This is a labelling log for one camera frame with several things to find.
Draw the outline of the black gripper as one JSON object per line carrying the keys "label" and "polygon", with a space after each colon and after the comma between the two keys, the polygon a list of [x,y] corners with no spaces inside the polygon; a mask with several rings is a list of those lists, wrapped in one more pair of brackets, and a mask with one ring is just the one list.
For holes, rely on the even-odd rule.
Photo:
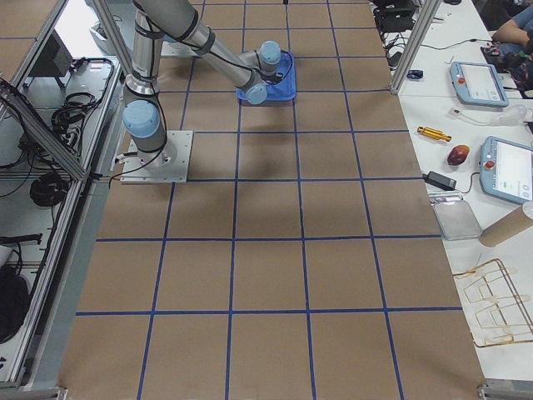
{"label": "black gripper", "polygon": [[277,85],[278,83],[282,82],[283,79],[284,79],[284,74],[280,72],[275,72],[272,75],[267,75],[266,73],[262,73],[262,80],[269,85]]}

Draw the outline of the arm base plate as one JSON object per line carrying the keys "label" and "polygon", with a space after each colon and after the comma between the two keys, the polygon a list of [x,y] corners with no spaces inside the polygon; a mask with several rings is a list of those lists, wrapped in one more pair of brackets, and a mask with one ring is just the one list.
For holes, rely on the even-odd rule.
{"label": "arm base plate", "polygon": [[193,131],[169,130],[167,143],[153,161],[154,155],[138,152],[131,139],[128,147],[134,155],[124,162],[123,183],[185,183],[192,150]]}

